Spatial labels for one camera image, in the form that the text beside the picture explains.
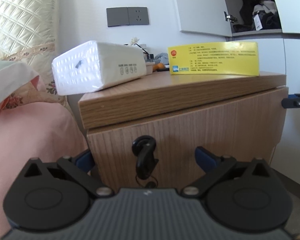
clothing tag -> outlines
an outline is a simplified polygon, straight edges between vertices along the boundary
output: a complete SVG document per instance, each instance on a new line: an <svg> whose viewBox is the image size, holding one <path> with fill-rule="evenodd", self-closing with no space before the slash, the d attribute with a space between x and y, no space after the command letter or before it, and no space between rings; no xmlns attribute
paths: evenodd
<svg viewBox="0 0 300 240"><path fill-rule="evenodd" d="M256 14L253 20L254 20L254 25L256 26L256 30L257 31L261 30L263 27L259 15Z"/></svg>

yellow box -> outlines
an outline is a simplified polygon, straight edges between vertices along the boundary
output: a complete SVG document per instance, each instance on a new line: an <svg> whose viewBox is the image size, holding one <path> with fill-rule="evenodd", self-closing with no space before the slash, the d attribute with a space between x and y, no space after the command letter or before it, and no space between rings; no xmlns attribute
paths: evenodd
<svg viewBox="0 0 300 240"><path fill-rule="evenodd" d="M209 42L170 47L168 50L172 75L259 75L256 42Z"/></svg>

lace trim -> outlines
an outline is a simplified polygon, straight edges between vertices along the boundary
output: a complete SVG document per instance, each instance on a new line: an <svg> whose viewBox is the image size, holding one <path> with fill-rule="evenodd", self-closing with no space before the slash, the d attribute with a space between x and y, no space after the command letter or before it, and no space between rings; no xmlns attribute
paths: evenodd
<svg viewBox="0 0 300 240"><path fill-rule="evenodd" d="M14 54L6 57L4 60L18 61L18 60L22 60L23 58L32 57L37 54L42 54L45 51L54 52L55 51L54 43L46 43L46 44L42 44L39 46L34 46L29 49L21 50L17 53L14 53Z"/></svg>

metal hinge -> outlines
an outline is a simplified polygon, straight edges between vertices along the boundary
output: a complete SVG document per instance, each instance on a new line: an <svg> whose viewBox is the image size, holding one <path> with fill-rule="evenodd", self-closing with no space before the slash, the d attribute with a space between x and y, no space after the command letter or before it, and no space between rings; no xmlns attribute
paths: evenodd
<svg viewBox="0 0 300 240"><path fill-rule="evenodd" d="M228 15L226 12L225 12L225 18L226 18L226 21L230 20L231 23L235 23L238 21L238 19L236 17L233 17L232 15Z"/></svg>

pink bed sheet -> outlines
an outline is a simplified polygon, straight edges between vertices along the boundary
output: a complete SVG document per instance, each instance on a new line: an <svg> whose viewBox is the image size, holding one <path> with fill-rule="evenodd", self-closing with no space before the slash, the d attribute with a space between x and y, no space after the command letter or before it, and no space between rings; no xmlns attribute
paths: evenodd
<svg viewBox="0 0 300 240"><path fill-rule="evenodd" d="M0 112L0 237L10 229L4 196L26 162L32 157L54 162L85 149L76 121L60 104L38 102Z"/></svg>

